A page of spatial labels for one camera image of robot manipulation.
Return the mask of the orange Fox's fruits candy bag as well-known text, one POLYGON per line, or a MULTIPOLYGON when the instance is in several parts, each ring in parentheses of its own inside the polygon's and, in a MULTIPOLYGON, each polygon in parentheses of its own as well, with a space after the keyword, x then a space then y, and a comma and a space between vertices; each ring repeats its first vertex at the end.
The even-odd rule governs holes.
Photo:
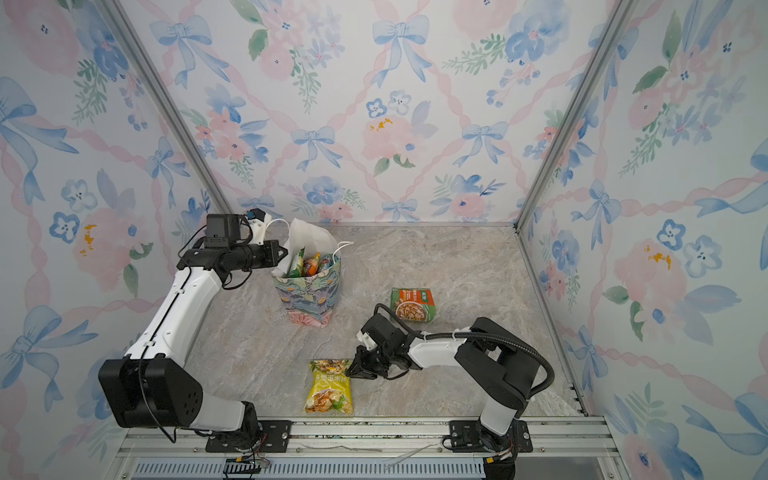
POLYGON ((311 277, 316 275, 319 271, 321 260, 321 253, 316 253, 311 257, 305 258, 302 267, 302 276, 311 277))

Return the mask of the green orange noodle snack packet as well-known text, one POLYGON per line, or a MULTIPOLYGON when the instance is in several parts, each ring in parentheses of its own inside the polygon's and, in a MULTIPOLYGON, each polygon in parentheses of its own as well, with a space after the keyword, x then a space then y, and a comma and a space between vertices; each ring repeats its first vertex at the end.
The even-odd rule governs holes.
POLYGON ((393 288, 390 308, 401 319, 429 323, 436 317, 432 291, 427 288, 393 288))

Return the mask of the yellow chips snack bag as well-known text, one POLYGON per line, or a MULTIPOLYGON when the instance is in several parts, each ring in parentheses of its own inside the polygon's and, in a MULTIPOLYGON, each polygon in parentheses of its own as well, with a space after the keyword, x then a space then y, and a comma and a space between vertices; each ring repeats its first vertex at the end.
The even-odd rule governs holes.
POLYGON ((346 375, 351 359, 315 359, 309 362, 312 385, 304 403, 306 413, 353 415, 351 380, 346 375))

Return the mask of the floral paper gift bag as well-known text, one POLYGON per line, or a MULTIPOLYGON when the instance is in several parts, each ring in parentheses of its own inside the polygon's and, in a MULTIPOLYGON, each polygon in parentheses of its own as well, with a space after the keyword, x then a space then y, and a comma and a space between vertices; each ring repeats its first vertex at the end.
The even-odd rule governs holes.
POLYGON ((338 241, 327 229, 300 219, 288 223, 288 239, 283 245, 288 255, 272 270, 272 278, 291 322, 314 328, 328 325, 340 299, 341 251, 353 244, 338 241), (311 277, 287 278, 291 260, 302 248, 306 258, 316 253, 334 254, 335 264, 311 277))

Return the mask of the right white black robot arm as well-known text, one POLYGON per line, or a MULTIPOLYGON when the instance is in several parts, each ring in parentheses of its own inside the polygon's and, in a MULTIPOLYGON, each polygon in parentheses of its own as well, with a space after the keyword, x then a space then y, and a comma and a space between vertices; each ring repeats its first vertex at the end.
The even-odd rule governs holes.
POLYGON ((479 419, 472 426, 452 427, 454 451, 514 452, 519 418, 531 397, 553 379, 538 351, 486 317, 467 329, 427 333, 397 316, 375 313, 357 338, 360 344, 345 371, 349 378, 395 380, 412 370, 458 367, 485 392, 479 419))

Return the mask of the teal pink Fox's candy bag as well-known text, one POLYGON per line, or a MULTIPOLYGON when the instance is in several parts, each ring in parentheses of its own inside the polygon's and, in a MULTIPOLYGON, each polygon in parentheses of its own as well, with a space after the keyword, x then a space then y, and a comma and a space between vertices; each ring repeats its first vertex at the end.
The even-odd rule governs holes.
POLYGON ((334 254, 324 254, 318 262, 318 272, 325 272, 330 270, 335 264, 336 258, 334 254))

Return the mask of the green snack bag back side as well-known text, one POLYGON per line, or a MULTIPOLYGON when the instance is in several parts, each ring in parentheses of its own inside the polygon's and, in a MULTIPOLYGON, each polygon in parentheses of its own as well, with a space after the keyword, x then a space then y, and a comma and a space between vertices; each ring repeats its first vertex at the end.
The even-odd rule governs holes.
POLYGON ((286 273, 287 278, 301 278, 304 276, 304 264, 306 259, 305 249, 300 249, 291 260, 286 273))

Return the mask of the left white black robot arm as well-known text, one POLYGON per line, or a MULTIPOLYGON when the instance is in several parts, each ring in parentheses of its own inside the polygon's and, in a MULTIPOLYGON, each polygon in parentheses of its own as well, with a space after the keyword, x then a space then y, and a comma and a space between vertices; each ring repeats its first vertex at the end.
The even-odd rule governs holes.
POLYGON ((105 361, 98 381, 117 424, 157 428, 168 437, 191 430, 245 451, 264 436, 248 401, 205 393, 185 363, 212 300, 235 271, 272 269, 288 255, 276 240, 225 248, 191 248, 154 318, 119 359, 105 361))

